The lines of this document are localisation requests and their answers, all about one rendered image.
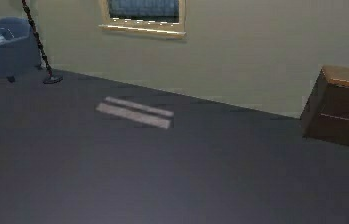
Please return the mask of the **wooden framed window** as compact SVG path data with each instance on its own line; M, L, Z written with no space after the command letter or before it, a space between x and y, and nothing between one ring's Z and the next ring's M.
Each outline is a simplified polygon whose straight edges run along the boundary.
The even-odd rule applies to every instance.
M186 36L186 0L98 0L107 30Z

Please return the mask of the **black twisted floor lamp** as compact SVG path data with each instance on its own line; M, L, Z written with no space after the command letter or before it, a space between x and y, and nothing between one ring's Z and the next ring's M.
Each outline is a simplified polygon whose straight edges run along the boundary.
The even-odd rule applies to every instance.
M55 75L53 73L51 65L49 64L48 57L45 53L44 46L43 46L42 41L40 39L40 35L37 31L36 24L32 18L31 9L28 6L27 1L21 0L21 5L22 5L24 13L26 14L27 21L31 27L33 36L36 39L38 50L40 52L40 55L41 55L43 62L45 63L45 68L47 70L47 76L44 78L43 83L44 84L56 84L56 83L61 82L63 80L63 77L61 75Z

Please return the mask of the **brown wooden chest of drawers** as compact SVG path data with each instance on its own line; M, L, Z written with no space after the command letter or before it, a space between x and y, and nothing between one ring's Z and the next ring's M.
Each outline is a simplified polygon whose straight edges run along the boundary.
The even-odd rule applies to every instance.
M349 146L349 67L321 68L300 121L303 137Z

